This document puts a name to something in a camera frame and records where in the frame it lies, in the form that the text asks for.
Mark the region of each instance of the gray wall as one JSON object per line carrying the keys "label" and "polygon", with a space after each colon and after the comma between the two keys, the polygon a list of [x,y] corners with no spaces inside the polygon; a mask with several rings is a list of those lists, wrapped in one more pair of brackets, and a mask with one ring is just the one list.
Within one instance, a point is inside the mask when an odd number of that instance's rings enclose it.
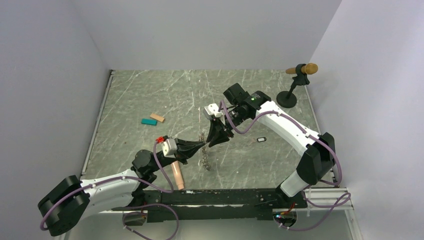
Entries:
{"label": "gray wall", "polygon": [[[293,228],[306,228],[325,214],[312,211],[298,214]],[[148,238],[166,239],[175,231],[175,221],[146,223],[131,227]],[[123,229],[122,214],[97,214],[79,222],[67,240],[140,240],[141,237]],[[351,232],[345,211],[334,211],[319,227],[309,231],[287,231],[278,228],[274,221],[256,219],[184,220],[173,240],[351,240]]]}
{"label": "gray wall", "polygon": [[0,238],[41,240],[37,203],[80,174],[108,69],[69,1],[0,3]]}
{"label": "gray wall", "polygon": [[423,1],[343,0],[311,59],[364,239],[424,239],[423,42]]}
{"label": "gray wall", "polygon": [[341,0],[73,0],[112,69],[285,69]]}

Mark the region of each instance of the gray marble surface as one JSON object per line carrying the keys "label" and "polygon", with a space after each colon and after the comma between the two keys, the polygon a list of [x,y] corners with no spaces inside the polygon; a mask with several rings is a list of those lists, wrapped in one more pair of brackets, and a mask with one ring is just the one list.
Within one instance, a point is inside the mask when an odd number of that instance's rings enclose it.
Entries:
{"label": "gray marble surface", "polygon": [[[84,177],[99,178],[130,168],[136,152],[152,151],[160,136],[188,141],[198,141],[201,132],[207,136],[209,121],[202,108],[219,103],[224,99],[223,92],[235,83],[250,94],[261,90],[275,101],[292,81],[291,75],[282,70],[115,71]],[[283,110],[316,131],[305,88],[297,87],[294,93],[297,105]],[[141,119],[148,119],[151,113],[165,117],[165,122],[156,126],[141,124]],[[250,144],[259,137],[267,141]],[[202,166],[201,150],[180,167],[186,189],[274,188],[295,170],[300,158],[285,140],[257,123],[248,133],[235,133],[229,142],[208,148],[210,170]],[[174,182],[171,166],[165,171]],[[160,172],[157,176],[154,184],[169,188]]]}

